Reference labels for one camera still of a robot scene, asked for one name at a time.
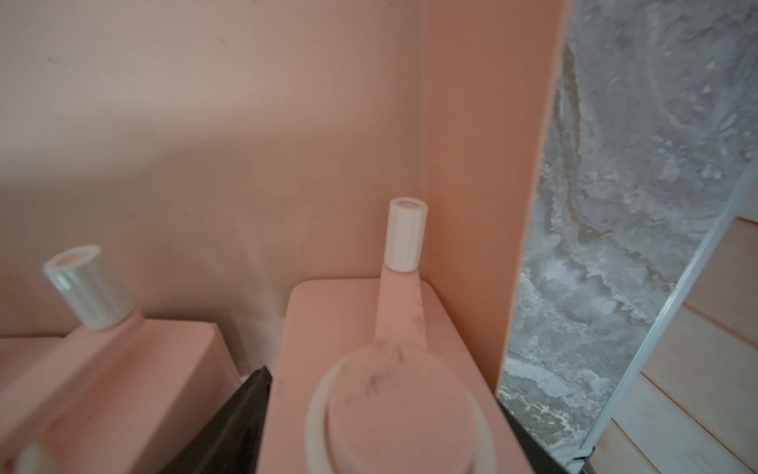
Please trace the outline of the pink pencil sharpener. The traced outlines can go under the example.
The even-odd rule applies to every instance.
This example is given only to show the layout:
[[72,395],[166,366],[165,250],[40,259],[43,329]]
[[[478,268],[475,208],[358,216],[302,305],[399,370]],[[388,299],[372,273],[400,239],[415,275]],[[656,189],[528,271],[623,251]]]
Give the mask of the pink pencil sharpener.
[[2,340],[2,471],[159,471],[241,386],[218,327],[145,317],[97,245],[43,272],[80,324]]
[[428,206],[389,205],[378,278],[290,294],[261,473],[528,473],[531,465],[434,290]]

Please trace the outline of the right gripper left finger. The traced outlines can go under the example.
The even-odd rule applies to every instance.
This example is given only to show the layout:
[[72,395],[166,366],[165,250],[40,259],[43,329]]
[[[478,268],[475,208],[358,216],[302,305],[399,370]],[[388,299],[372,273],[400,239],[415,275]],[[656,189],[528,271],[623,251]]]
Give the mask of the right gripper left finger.
[[163,473],[255,473],[272,389],[267,367],[254,371],[161,471]]

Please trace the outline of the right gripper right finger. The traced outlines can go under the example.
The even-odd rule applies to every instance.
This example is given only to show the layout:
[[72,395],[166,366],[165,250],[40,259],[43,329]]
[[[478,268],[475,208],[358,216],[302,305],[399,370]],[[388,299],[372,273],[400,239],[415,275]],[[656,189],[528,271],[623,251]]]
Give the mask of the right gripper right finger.
[[525,428],[516,420],[515,416],[507,410],[507,407],[503,403],[499,402],[499,408],[503,412],[505,420],[507,420],[517,442],[519,443],[522,451],[524,452],[529,464],[536,474],[568,474],[568,471],[542,446],[540,446],[537,440],[532,438],[531,434],[525,430]]

